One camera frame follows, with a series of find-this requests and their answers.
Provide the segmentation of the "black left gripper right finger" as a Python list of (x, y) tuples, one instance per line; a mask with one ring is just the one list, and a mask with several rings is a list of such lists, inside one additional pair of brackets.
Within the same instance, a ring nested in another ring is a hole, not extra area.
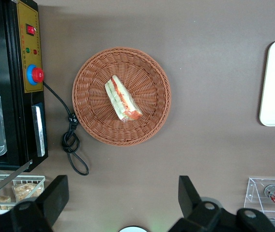
[(179, 176), (178, 201), (183, 217), (171, 232), (275, 232), (272, 222), (256, 209), (241, 208), (234, 215), (202, 200), (188, 176)]

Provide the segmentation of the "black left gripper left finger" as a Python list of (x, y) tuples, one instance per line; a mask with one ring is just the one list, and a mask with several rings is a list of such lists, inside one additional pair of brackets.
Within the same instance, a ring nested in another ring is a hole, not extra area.
[(68, 201), (68, 177), (59, 175), (40, 196), (24, 199), (0, 215), (0, 232), (51, 232)]

